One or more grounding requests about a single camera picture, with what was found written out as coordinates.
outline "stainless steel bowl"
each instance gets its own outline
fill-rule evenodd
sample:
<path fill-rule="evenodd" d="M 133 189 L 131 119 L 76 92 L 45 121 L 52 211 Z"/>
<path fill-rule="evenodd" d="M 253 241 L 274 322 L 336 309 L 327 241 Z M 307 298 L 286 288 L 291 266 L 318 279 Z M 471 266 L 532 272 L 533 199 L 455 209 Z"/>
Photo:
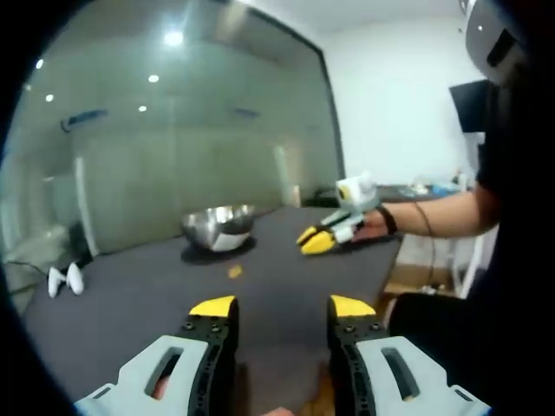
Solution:
<path fill-rule="evenodd" d="M 183 217 L 185 237 L 193 245 L 212 251 L 237 249 L 249 237 L 254 206 L 219 206 Z"/>

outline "table surface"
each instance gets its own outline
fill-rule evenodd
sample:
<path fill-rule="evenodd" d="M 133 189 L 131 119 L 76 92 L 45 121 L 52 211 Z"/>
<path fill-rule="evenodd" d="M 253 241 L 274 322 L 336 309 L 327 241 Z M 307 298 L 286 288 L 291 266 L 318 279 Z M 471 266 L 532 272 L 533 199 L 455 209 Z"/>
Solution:
<path fill-rule="evenodd" d="M 188 246 L 175 238 L 97 257 L 85 270 L 86 290 L 54 300 L 38 287 L 24 316 L 52 374 L 78 400 L 159 336 L 174 333 L 197 303 L 235 295 L 239 301 L 238 363 L 246 364 L 251 414 L 298 409 L 315 393 L 327 360 L 326 301 L 331 294 L 370 304 L 394 265 L 401 240 L 357 244 L 303 257 L 295 241 L 333 210 L 282 208 L 259 218 L 256 246 L 219 261 L 184 263 Z M 229 269 L 242 267 L 231 279 Z"/>

